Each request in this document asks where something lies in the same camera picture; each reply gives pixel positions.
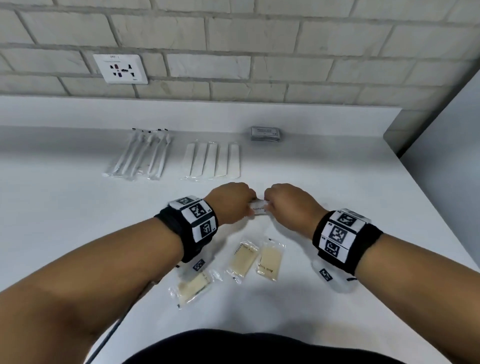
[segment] person's left hand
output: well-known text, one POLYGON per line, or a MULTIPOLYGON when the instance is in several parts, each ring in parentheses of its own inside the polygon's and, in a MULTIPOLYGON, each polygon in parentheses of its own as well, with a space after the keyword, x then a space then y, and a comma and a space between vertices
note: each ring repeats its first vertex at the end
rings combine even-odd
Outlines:
POLYGON ((256 198, 257 194, 246 183, 230 182, 214 188, 204 200, 215 212, 220 226, 254 215, 248 203, 256 198))

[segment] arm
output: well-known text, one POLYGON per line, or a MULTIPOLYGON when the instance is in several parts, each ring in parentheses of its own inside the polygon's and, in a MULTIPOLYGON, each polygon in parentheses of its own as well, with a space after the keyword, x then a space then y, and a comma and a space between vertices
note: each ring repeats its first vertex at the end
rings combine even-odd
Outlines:
MULTIPOLYGON (((244 183, 205 201, 219 225, 253 211, 244 183)), ((178 235, 151 218, 64 255, 0 293, 0 363, 82 363, 91 346, 150 281, 183 257, 178 235)))
MULTIPOLYGON (((265 191, 279 223, 311 239, 327 213, 289 184, 265 191)), ((480 274, 441 255, 383 234, 361 258, 359 281, 397 316, 456 362, 480 361, 480 274)))

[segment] person's left arm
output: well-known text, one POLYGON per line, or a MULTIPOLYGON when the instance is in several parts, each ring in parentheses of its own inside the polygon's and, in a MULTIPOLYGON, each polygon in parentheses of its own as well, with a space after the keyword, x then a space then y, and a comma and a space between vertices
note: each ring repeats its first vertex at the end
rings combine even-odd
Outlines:
MULTIPOLYGON (((218 224, 253 211, 245 183, 215 188, 205 201, 218 224)), ((183 257, 180 237, 157 218, 73 250, 0 292, 0 363, 82 363, 99 336, 142 289, 183 257)))

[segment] hand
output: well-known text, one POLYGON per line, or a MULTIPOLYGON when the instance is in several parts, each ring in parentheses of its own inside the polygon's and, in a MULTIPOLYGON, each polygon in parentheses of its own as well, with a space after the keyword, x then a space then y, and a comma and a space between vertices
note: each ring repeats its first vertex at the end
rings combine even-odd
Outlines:
POLYGON ((230 182, 214 188, 204 200, 215 212, 218 224, 223 225, 254 215, 248 203, 256 198, 257 194, 246 183, 230 182))
POLYGON ((328 212, 301 188, 289 183, 274 184, 265 190, 265 210, 287 229, 312 239, 318 223, 328 212))

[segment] toothbrush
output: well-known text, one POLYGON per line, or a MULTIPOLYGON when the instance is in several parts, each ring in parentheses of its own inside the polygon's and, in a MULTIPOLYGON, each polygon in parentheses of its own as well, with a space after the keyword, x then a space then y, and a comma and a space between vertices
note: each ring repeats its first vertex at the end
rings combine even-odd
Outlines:
POLYGON ((165 138, 165 133, 161 132, 160 140, 158 141, 157 145, 155 146, 155 149, 154 149, 153 154, 152 154, 152 159, 150 160, 150 166, 148 167, 148 172, 147 172, 147 177, 148 178, 151 177, 153 164, 155 163, 156 154, 158 152, 158 147, 160 147, 160 144, 162 144, 163 138, 165 138))
POLYGON ((128 145, 127 147, 125 148, 125 150, 123 151, 122 155, 120 156, 120 159, 119 161, 117 162, 117 164, 115 165, 115 167, 113 167, 113 171, 112 171, 112 174, 115 174, 118 172, 118 170, 120 169, 123 161, 125 160, 125 157, 127 156, 127 153, 129 151, 129 149, 131 148, 132 144, 135 142, 135 139, 137 137, 139 132, 134 132, 132 134, 132 136, 130 137, 130 140, 128 141, 128 145))
POLYGON ((125 173, 127 173, 127 170, 128 170, 128 167, 130 166, 130 163, 132 162, 132 159, 133 159, 133 156, 135 155, 135 153, 137 152, 137 149, 140 145, 142 145, 142 140, 144 139, 144 134, 143 133, 140 133, 138 134, 138 138, 137 140, 135 140, 134 142, 134 146, 133 146, 133 149, 132 149, 132 152, 130 153, 130 155, 128 156, 128 159, 125 163, 125 165, 123 166, 123 169, 121 171, 122 175, 124 175, 125 173))
POLYGON ((156 173, 157 178, 160 178, 160 176, 162 175, 163 167, 165 166, 165 158, 167 157, 168 145, 170 144, 171 141, 172 140, 170 138, 170 134, 167 134, 167 145, 165 146, 165 149, 163 150, 162 158, 160 159, 160 164, 158 165, 158 171, 156 173))
POLYGON ((132 178, 133 175, 137 172, 138 170, 138 167, 140 166, 140 163, 142 162, 142 159, 144 158, 144 154, 145 152, 147 151, 148 147, 152 144, 152 141, 153 141, 153 137, 155 135, 154 134, 150 134, 150 136, 148 137, 147 139, 147 142, 145 143, 145 145, 142 147, 142 149, 140 150, 140 153, 138 154, 138 158, 137 158, 137 161, 135 162, 135 164, 133 165, 133 168, 130 172, 130 177, 132 178))

